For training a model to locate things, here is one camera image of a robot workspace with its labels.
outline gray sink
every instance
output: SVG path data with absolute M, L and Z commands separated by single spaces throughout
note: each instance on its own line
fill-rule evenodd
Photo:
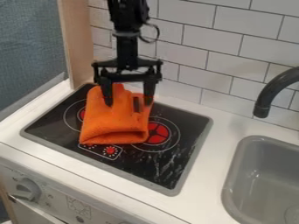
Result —
M 299 224 L 299 147 L 264 136 L 243 139 L 222 202 L 241 224 Z

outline black stovetop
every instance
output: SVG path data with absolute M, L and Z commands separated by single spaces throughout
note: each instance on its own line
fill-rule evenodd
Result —
M 80 128 L 87 92 L 93 86 L 87 84 L 67 97 L 26 127 L 23 136 L 92 165 L 105 164 L 99 167 L 149 188 L 177 188 L 182 174 L 191 168 L 195 159 L 191 158 L 200 151 L 210 119 L 155 103 L 149 118 L 150 136 L 145 143 L 82 145 L 78 142 Z

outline faucet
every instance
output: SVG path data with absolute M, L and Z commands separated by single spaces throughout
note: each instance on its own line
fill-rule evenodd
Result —
M 262 90 L 254 106 L 254 115 L 268 117 L 273 99 L 286 87 L 299 81 L 299 67 L 291 68 L 273 78 Z

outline white tile wall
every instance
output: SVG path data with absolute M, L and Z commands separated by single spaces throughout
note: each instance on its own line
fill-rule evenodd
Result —
M 109 12 L 103 9 L 89 8 L 90 25 L 112 29 Z
M 158 25 L 160 29 L 160 39 L 165 40 L 172 43 L 181 44 L 182 43 L 182 37 L 183 37 L 183 25 L 162 21 L 158 19 L 151 19 L 149 21 L 150 23 L 154 25 Z M 142 34 L 145 37 L 149 38 L 156 38 L 156 31 L 155 28 L 150 26 L 144 26 L 142 28 Z
M 168 95 L 195 103 L 199 103 L 201 99 L 201 88 L 192 87 L 172 80 L 160 82 L 157 87 L 157 92 L 160 95 Z
M 111 47 L 111 31 L 92 27 L 93 41 L 96 45 Z
M 299 43 L 299 18 L 285 17 L 279 39 Z
M 206 4 L 217 4 L 217 5 L 226 5 L 236 8 L 248 9 L 250 0 L 193 0 L 194 2 L 206 3 Z
M 276 38 L 282 16 L 251 10 L 218 7 L 214 27 L 220 30 Z
M 231 90 L 231 95 L 236 95 L 239 97 L 244 97 L 248 100 L 256 101 L 261 90 L 266 86 L 266 84 L 235 78 L 233 79 L 233 86 Z M 273 105 L 288 108 L 289 104 L 294 95 L 294 90 L 283 89 L 274 99 Z
M 253 117 L 265 85 L 299 66 L 299 0 L 147 1 L 161 36 L 154 45 L 140 41 L 139 53 L 164 60 L 159 94 Z M 94 57 L 111 59 L 116 53 L 107 2 L 88 3 Z M 156 33 L 144 27 L 143 35 Z M 263 121 L 299 130 L 297 90 L 299 83 L 281 91 Z
M 299 113 L 285 108 L 272 107 L 271 113 L 266 119 L 258 119 L 267 123 L 274 123 L 280 126 L 299 130 Z
M 216 90 L 221 93 L 228 93 L 232 83 L 232 77 L 187 66 L 180 67 L 178 80 L 183 83 Z
M 228 94 L 220 94 L 204 89 L 201 103 L 208 107 L 225 110 L 237 115 L 253 116 L 254 101 L 240 99 Z
M 263 81 L 268 63 L 253 59 L 244 59 L 223 53 L 210 52 L 207 69 L 213 72 L 232 76 Z
M 241 39 L 240 34 L 227 31 L 215 31 L 190 25 L 184 28 L 184 45 L 215 52 L 238 54 Z
M 88 4 L 93 7 L 107 9 L 107 0 L 88 0 Z
M 251 9 L 284 15 L 299 16 L 297 0 L 253 0 Z
M 299 65 L 299 45 L 272 39 L 245 36 L 240 55 L 286 66 Z
M 291 109 L 299 111 L 299 92 L 295 93 L 294 100 L 290 106 Z
M 168 80 L 177 81 L 178 79 L 178 69 L 179 65 L 170 63 L 170 62 L 164 62 L 162 66 L 162 74 L 163 77 Z
M 159 18 L 161 19 L 188 25 L 212 27 L 215 12 L 213 5 L 162 0 L 159 6 Z
M 157 18 L 158 0 L 148 0 L 147 2 L 149 6 L 149 15 L 152 18 Z
M 161 41 L 157 42 L 156 49 L 156 56 L 159 59 L 190 67 L 205 68 L 207 51 Z

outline orange towel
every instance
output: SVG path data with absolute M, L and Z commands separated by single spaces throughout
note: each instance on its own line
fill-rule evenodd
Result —
M 89 90 L 81 144 L 137 144 L 149 137 L 151 106 L 144 106 L 143 94 L 132 94 L 122 84 L 114 84 L 113 97 L 110 108 L 103 100 L 100 87 Z M 135 97 L 139 100 L 140 113 L 134 110 Z

